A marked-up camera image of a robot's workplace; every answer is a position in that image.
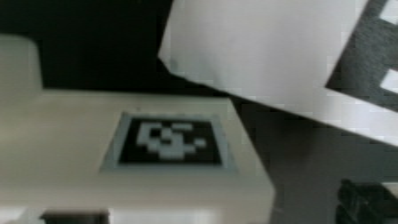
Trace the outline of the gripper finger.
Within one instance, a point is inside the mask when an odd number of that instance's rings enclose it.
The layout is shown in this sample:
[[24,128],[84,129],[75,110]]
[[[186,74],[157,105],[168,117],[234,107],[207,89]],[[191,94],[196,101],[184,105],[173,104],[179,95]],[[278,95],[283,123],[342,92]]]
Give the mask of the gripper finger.
[[342,180],[335,224],[398,224],[398,198],[381,183]]

